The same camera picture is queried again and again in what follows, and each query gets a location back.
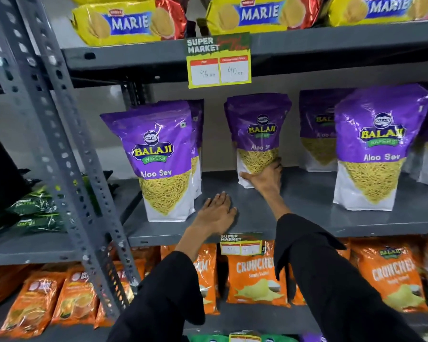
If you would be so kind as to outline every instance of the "biscuit image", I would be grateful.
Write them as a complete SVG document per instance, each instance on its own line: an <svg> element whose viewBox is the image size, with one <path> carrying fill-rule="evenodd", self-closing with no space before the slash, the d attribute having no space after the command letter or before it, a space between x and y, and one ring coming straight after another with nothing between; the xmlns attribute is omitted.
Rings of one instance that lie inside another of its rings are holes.
<svg viewBox="0 0 428 342"><path fill-rule="evenodd" d="M428 0L413 0L408 9L408 16L412 20L422 19L428 16Z"/></svg>
<svg viewBox="0 0 428 342"><path fill-rule="evenodd" d="M97 12L89 13L89 32L91 35L104 39L108 38L111 34L111 28L108 21Z"/></svg>
<svg viewBox="0 0 428 342"><path fill-rule="evenodd" d="M368 15L368 5L363 0L350 0L344 11L348 23L362 21Z"/></svg>
<svg viewBox="0 0 428 342"><path fill-rule="evenodd" d="M174 31L174 22L168 11L156 8L151 16L151 32L168 39L174 37Z"/></svg>
<svg viewBox="0 0 428 342"><path fill-rule="evenodd" d="M306 7L301 0L286 0L279 16L279 23L287 28L296 28L302 24L305 16Z"/></svg>
<svg viewBox="0 0 428 342"><path fill-rule="evenodd" d="M233 30L240 24L240 15L233 5L223 5L219 9L219 26L223 31Z"/></svg>

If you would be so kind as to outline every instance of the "yellow sev noodles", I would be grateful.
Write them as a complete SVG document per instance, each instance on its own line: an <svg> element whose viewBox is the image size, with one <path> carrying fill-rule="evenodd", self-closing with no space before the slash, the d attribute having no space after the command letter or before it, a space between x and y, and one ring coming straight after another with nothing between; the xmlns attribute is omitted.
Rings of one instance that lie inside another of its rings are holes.
<svg viewBox="0 0 428 342"><path fill-rule="evenodd" d="M321 165L326 166L336 159L336 138L301 138L306 150Z"/></svg>
<svg viewBox="0 0 428 342"><path fill-rule="evenodd" d="M365 198L377 204L387 198L398 185L399 173L405 159L396 162L339 163L346 168L355 187Z"/></svg>
<svg viewBox="0 0 428 342"><path fill-rule="evenodd" d="M262 172L272 161L279 156L279 148L268 151L246 151L237 149L238 154L251 174Z"/></svg>
<svg viewBox="0 0 428 342"><path fill-rule="evenodd" d="M143 197L155 210L166 216L183 197L189 178L190 171L161 179L138 179Z"/></svg>
<svg viewBox="0 0 428 342"><path fill-rule="evenodd" d="M200 156L195 156L195 157L191 158L191 162L192 162L192 176L195 175L195 170L197 169L198 158L200 158Z"/></svg>

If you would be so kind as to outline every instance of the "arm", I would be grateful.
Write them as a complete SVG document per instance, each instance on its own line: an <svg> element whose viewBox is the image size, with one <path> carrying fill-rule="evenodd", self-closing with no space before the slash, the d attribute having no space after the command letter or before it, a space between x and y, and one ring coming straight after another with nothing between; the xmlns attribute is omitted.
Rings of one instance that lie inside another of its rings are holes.
<svg viewBox="0 0 428 342"><path fill-rule="evenodd" d="M291 213L280 197L280 161L258 175L241 173L263 195L277 220L276 277L291 263L298 286L328 341L422 341L347 259L334 236Z"/></svg>
<svg viewBox="0 0 428 342"><path fill-rule="evenodd" d="M180 341L184 321L204 323L203 298L193 262L206 239L231 226L236 208L225 193L208 199L187 228L174 252L138 286L138 294L119 316L108 342Z"/></svg>

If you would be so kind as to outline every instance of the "shelf upright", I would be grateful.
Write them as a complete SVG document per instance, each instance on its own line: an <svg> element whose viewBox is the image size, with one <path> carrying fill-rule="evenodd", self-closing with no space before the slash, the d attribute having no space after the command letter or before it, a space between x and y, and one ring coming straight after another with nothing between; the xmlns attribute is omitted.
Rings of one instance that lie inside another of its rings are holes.
<svg viewBox="0 0 428 342"><path fill-rule="evenodd" d="M34 13L33 20L36 18L38 15ZM48 39L47 46L53 45ZM34 159L44 169L47 189L54 198L71 242L81 255L99 299L108 315L117 318L128 301L107 254L108 241L35 58L15 0L0 0L1 87L17 111L16 117L22 118L28 130Z"/></svg>
<svg viewBox="0 0 428 342"><path fill-rule="evenodd" d="M141 281L140 275L133 262L130 245L120 223L119 213L108 189L108 183L103 175L87 123L79 112L65 58L46 15L44 5L41 0L21 0L20 4L40 50L46 71L54 86L57 102L65 115L74 144L79 150L79 155L92 184L93 192L100 205L103 218L99 218L99 222L102 223L104 230L111 235L119 259L124 265L127 278L131 285L136 287Z"/></svg>

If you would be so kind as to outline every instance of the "person's right hand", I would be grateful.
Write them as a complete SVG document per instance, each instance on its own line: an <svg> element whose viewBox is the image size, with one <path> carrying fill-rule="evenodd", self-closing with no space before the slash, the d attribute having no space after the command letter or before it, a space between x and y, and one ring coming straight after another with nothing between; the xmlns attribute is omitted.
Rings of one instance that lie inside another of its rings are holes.
<svg viewBox="0 0 428 342"><path fill-rule="evenodd" d="M281 172L282 165L280 157L276 158L274 162L268 165L259 174L249 174L240 172L240 177L251 182L251 184L266 197L269 194L278 194L281 190Z"/></svg>

